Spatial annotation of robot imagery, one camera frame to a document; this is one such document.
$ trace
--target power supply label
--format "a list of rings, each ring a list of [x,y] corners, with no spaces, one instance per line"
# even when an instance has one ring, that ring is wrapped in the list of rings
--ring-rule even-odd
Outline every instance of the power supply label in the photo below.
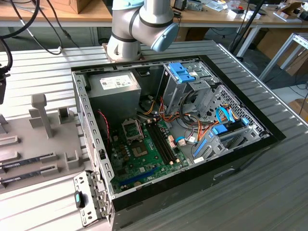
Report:
[[[130,80],[128,75],[101,78],[100,82],[104,90],[129,87],[133,85],[133,82]]]

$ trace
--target metal table surface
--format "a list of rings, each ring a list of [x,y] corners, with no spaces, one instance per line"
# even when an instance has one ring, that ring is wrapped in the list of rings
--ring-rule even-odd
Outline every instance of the metal table surface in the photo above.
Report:
[[[287,138],[237,175],[124,230],[306,230],[308,125],[213,41],[174,43],[164,53],[145,46],[142,50],[146,59],[208,55]],[[7,119],[26,116],[33,93],[46,94],[49,112],[60,106],[76,111],[70,67],[108,62],[100,47],[66,49],[61,56],[44,51],[19,51],[13,53],[13,59],[5,103],[0,106]],[[4,60],[6,55],[0,53],[2,64]],[[72,178],[67,176],[1,194],[1,230],[82,229]],[[109,230],[104,220],[87,229]]]

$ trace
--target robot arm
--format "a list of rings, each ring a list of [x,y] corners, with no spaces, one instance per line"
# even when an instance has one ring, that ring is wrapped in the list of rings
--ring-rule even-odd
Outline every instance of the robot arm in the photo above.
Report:
[[[170,0],[114,0],[112,35],[107,54],[117,62],[139,59],[140,42],[160,52],[175,40]]]

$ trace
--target ram slot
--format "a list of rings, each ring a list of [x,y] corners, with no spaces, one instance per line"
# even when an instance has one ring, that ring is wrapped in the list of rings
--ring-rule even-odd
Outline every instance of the ram slot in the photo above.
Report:
[[[164,164],[168,165],[170,161],[174,162],[176,158],[173,152],[171,151],[171,148],[167,144],[157,124],[149,124],[146,127],[154,142],[156,149],[158,150],[159,154],[161,155],[164,161]]]

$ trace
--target green motherboard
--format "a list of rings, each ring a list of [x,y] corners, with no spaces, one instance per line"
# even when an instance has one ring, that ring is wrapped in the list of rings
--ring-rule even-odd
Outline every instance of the green motherboard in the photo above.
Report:
[[[111,133],[110,161],[115,173],[111,183],[115,193],[139,186],[188,166],[179,148],[166,146],[169,130],[163,120],[154,125],[140,124],[142,141],[128,143],[122,127]],[[130,126],[130,135],[136,134]]]

